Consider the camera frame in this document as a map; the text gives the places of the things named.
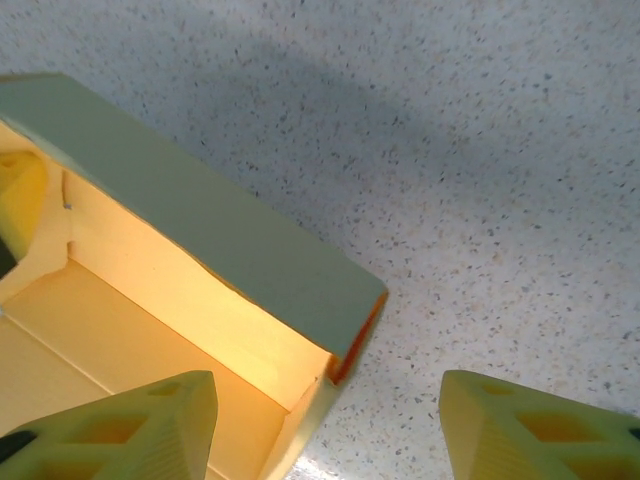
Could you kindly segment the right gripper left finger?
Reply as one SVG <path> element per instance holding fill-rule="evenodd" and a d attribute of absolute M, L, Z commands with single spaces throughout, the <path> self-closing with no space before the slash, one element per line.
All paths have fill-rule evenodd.
<path fill-rule="evenodd" d="M 203 479 L 217 413 L 212 372 L 184 372 L 14 428 L 1 476 Z"/>

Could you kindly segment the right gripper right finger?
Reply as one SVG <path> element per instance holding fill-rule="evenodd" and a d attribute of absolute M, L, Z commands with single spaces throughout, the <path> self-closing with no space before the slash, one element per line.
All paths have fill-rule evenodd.
<path fill-rule="evenodd" d="M 456 479 L 636 479 L 637 417 L 465 370 L 443 374 Z"/>

